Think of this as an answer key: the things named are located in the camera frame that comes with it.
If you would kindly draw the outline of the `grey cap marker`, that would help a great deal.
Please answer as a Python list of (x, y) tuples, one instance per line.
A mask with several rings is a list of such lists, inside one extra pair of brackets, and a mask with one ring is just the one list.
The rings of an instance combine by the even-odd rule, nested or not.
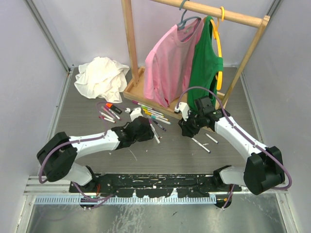
[(151, 129), (152, 129), (152, 131), (153, 131), (153, 133), (154, 133), (154, 138), (155, 138), (156, 142), (157, 142), (158, 144), (160, 144), (159, 135), (157, 134), (157, 132), (156, 132), (154, 126), (152, 125), (152, 122), (149, 121), (149, 123), (150, 123), (150, 127), (151, 127)]

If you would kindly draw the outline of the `white marker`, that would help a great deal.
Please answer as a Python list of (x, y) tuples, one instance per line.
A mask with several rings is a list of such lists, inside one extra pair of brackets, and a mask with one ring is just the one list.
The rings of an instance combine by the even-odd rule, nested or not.
[(210, 140), (212, 140), (214, 143), (216, 143), (216, 144), (219, 143), (214, 137), (212, 137), (212, 136), (209, 135), (208, 133), (205, 133), (205, 135), (206, 135)]

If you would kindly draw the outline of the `blue cap marker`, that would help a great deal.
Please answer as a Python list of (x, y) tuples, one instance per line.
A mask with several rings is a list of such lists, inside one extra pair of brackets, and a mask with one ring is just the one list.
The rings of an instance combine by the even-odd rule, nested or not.
[(211, 151), (206, 148), (203, 144), (201, 144), (198, 140), (196, 140), (195, 138), (191, 138), (192, 141), (194, 141), (198, 146), (200, 146), (202, 149), (204, 149), (207, 153), (211, 153)]

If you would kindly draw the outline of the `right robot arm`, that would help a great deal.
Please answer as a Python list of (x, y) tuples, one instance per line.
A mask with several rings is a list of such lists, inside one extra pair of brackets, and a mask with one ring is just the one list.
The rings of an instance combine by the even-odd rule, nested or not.
[(255, 140), (229, 112), (215, 109), (209, 97), (197, 99), (195, 105), (197, 111), (192, 111), (185, 102), (178, 103), (174, 109), (182, 115), (178, 122), (182, 135), (193, 138), (201, 128), (210, 128), (226, 139), (245, 160), (244, 167), (227, 165), (215, 170), (212, 176), (215, 189), (225, 191), (235, 184), (259, 195), (285, 182), (282, 155), (277, 147), (269, 148)]

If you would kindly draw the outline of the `teal cap marker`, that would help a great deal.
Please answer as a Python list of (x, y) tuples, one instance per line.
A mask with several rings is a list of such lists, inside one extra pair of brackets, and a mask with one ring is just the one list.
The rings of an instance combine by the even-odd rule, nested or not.
[(152, 118), (152, 119), (154, 119), (154, 120), (157, 120), (157, 121), (163, 122), (163, 123), (165, 123), (165, 124), (171, 125), (171, 123), (170, 123), (168, 120), (165, 120), (165, 119), (159, 118), (159, 117), (157, 117), (157, 116), (151, 115), (151, 118)]

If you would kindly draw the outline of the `green cap marker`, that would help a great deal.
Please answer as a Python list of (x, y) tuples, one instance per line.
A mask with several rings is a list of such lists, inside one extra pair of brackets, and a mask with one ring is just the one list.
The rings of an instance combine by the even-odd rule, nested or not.
[(148, 107), (148, 106), (145, 106), (145, 105), (141, 105), (141, 107), (143, 108), (143, 109), (145, 109), (145, 110), (147, 110), (148, 112), (153, 112), (153, 113), (156, 113), (156, 114), (158, 114), (158, 115), (164, 115), (163, 113), (161, 113), (161, 112), (158, 112), (158, 111), (156, 111), (155, 109), (153, 109), (153, 108), (150, 108), (150, 107)]

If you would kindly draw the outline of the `pink cap marker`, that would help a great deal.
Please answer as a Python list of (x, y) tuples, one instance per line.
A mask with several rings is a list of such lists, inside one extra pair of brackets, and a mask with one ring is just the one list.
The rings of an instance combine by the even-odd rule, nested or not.
[(113, 110), (111, 110), (108, 106), (105, 105), (104, 108), (106, 110), (108, 110), (116, 119), (121, 121), (121, 118)]

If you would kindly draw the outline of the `orange black highlighter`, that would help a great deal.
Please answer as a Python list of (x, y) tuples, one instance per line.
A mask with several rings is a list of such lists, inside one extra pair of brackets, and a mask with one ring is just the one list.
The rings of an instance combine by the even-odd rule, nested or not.
[(112, 103), (106, 103), (106, 107), (111, 109), (116, 114), (120, 115), (122, 113), (122, 110)]

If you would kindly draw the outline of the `wooden clothes rack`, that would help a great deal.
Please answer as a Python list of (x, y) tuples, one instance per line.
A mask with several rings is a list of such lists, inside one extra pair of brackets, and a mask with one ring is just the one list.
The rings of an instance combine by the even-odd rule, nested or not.
[[(207, 16), (212, 16), (219, 18), (221, 20), (227, 20), (235, 23), (239, 23), (242, 25), (250, 26), (257, 28), (257, 32), (236, 72), (235, 77), (233, 78), (227, 92), (225, 94), (219, 93), (218, 97), (221, 99), (221, 104), (223, 106), (226, 105), (230, 94), (232, 93), (238, 79), (242, 75), (244, 68), (246, 67), (253, 51), (255, 50), (258, 42), (260, 41), (265, 29), (269, 23), (271, 14), (265, 15), (263, 18), (252, 17), (248, 15), (243, 15), (235, 12), (231, 12), (228, 10), (224, 10), (222, 8), (216, 8), (192, 1), (181, 1), (181, 0), (158, 0), (158, 3), (178, 7), (180, 9), (204, 14)], [(123, 19), (125, 25), (125, 32), (127, 38), (128, 52), (130, 58), (132, 79), (124, 90), (124, 97), (129, 100), (136, 100), (142, 104), (148, 105), (150, 107), (155, 108), (156, 110), (161, 111), (169, 116), (174, 118), (182, 118), (187, 116), (187, 110), (189, 109), (186, 106), (186, 94), (180, 97), (180, 99), (176, 99), (170, 104), (167, 108), (160, 106), (159, 104), (148, 100), (144, 97), (143, 94), (143, 84), (144, 84), (144, 71), (145, 67), (138, 67), (137, 62), (137, 53), (136, 53), (136, 42), (135, 42), (135, 32), (134, 32), (134, 22), (132, 15), (132, 4), (130, 0), (123, 0), (122, 11), (123, 11)]]

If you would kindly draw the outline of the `white crumpled cloth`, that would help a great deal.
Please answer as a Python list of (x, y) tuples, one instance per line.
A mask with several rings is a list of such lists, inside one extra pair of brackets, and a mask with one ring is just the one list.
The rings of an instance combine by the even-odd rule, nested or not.
[(88, 99), (101, 98), (111, 103), (121, 103), (121, 93), (127, 87), (126, 74), (130, 67), (108, 57), (96, 57), (78, 66), (74, 86)]

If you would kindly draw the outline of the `pink t-shirt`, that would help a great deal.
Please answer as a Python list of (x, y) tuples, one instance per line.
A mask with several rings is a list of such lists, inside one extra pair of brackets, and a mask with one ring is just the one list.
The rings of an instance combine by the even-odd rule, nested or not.
[(144, 97), (168, 108), (188, 88), (195, 46), (204, 23), (195, 19), (184, 29), (172, 26), (145, 59)]

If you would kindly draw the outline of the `green tank top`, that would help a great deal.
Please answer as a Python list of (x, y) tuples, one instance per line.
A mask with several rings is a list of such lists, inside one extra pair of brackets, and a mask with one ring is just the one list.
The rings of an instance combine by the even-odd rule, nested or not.
[(203, 89), (192, 89), (188, 91), (188, 105), (193, 112), (198, 112), (195, 105), (195, 100), (201, 97), (209, 96), (211, 103), (215, 104), (217, 95), (215, 75), (218, 71), (223, 71), (223, 58), (218, 57), (212, 46), (213, 28), (210, 20), (213, 19), (207, 16), (204, 23), (202, 33), (198, 43), (195, 46), (194, 57), (192, 60), (192, 69), (190, 76), (189, 87), (204, 87)]

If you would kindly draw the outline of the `grey clothes hanger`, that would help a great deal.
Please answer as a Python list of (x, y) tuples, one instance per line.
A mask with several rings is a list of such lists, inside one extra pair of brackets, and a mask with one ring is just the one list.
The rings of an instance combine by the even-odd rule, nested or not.
[(189, 35), (187, 35), (186, 37), (184, 37), (181, 42), (185, 42), (186, 40), (188, 40), (189, 37), (191, 37), (195, 31), (195, 29), (198, 27), (199, 23), (201, 22), (201, 18), (198, 17), (198, 16), (194, 16), (194, 17), (189, 17), (189, 18), (184, 18), (185, 14), (186, 14), (187, 10), (184, 11), (184, 13), (182, 14), (181, 16), (181, 20), (180, 22), (177, 24), (177, 29), (180, 31), (180, 30), (183, 30), (186, 26), (186, 23), (189, 21), (189, 20), (192, 20), (192, 19), (196, 19), (197, 22), (194, 26), (194, 29), (193, 29), (193, 32), (191, 32)]

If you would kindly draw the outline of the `yellow clothes hanger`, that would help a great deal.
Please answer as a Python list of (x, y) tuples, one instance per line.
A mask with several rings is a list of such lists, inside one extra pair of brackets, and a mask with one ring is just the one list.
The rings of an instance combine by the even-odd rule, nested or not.
[[(214, 20), (210, 20), (213, 28), (213, 37), (216, 40), (217, 43), (217, 51), (218, 51), (218, 57), (222, 58), (222, 46), (221, 46), (221, 41), (220, 41), (220, 34), (219, 34), (219, 25), (220, 25), (220, 19), (217, 18), (217, 24), (215, 24)], [(216, 85), (216, 90), (219, 91), (222, 88), (222, 83), (223, 83), (223, 72), (218, 71), (218, 73), (215, 75), (216, 80), (217, 80), (217, 85)]]

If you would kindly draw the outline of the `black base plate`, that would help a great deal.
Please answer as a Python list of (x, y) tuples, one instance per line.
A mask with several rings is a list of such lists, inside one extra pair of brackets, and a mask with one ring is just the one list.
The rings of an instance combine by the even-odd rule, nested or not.
[(173, 191), (178, 198), (209, 197), (213, 192), (228, 193), (231, 188), (241, 192), (239, 185), (216, 184), (210, 174), (88, 174), (86, 178), (71, 178), (69, 192), (80, 190), (100, 197), (113, 195), (119, 198), (170, 197)]

